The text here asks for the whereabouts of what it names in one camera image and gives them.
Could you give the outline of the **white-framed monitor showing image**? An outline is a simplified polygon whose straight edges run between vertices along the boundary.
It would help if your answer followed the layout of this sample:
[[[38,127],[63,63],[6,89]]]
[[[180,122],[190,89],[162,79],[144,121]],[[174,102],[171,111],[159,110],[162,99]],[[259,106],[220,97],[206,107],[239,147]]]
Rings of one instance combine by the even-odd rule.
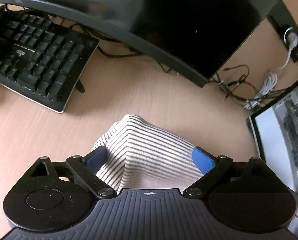
[[[258,156],[298,194],[298,81],[250,115]]]

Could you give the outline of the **black wall socket strip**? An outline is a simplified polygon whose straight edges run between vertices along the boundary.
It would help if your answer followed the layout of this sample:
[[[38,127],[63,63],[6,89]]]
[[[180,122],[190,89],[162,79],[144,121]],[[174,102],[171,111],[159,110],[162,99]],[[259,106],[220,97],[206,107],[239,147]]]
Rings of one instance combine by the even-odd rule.
[[[283,0],[278,0],[266,18],[288,50],[289,58],[298,62],[298,25]]]

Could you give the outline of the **white striped long-sleeve shirt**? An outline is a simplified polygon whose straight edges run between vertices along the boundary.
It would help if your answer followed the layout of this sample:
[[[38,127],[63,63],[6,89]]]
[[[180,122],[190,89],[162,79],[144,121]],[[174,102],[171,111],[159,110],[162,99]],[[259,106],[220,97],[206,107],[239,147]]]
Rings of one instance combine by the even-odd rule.
[[[195,146],[138,115],[128,114],[95,142],[108,153],[96,176],[122,189],[180,189],[203,176],[192,161]]]

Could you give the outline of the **large black curved monitor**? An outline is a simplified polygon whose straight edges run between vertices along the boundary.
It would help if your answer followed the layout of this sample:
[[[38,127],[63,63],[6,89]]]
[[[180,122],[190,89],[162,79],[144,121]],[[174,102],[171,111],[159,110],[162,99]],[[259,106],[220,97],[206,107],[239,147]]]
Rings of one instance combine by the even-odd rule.
[[[68,18],[173,68],[198,86],[279,0],[0,0]]]

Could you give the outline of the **black mechanical keyboard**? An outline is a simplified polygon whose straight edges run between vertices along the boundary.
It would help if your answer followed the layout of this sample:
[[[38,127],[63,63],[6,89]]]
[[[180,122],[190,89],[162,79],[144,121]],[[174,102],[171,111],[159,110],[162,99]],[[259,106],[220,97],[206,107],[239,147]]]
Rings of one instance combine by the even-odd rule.
[[[47,18],[0,12],[0,85],[63,113],[98,45]]]

